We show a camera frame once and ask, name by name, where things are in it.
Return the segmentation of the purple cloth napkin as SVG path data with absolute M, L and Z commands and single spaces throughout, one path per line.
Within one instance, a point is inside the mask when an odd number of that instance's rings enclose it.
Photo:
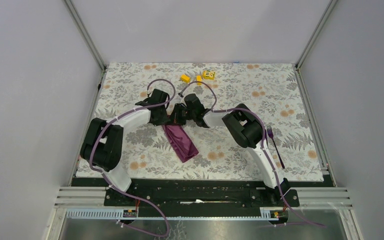
M 164 134 L 182 163 L 199 154 L 198 149 L 180 125 L 163 125 Z

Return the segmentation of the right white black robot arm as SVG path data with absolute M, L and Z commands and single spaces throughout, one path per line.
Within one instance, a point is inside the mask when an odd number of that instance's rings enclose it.
M 213 110 L 205 108 L 195 94 L 184 97 L 183 103 L 174 105 L 169 116 L 169 125 L 183 126 L 193 121 L 198 127 L 226 127 L 234 141 L 246 149 L 256 162 L 267 191 L 267 201 L 273 206 L 281 205 L 287 199 L 290 188 L 286 178 L 281 179 L 275 161 L 269 151 L 267 128 L 262 120 L 245 104 L 234 108 Z

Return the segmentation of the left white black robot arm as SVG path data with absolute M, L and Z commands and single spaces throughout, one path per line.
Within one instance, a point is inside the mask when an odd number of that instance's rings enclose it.
M 94 118 L 91 120 L 83 140 L 80 157 L 89 161 L 93 171 L 101 174 L 111 188 L 117 190 L 116 199 L 124 206 L 132 204 L 135 192 L 130 187 L 132 180 L 121 163 L 123 139 L 137 128 L 153 124 L 160 126 L 168 123 L 166 108 L 170 95 L 154 89 L 133 109 L 111 120 Z

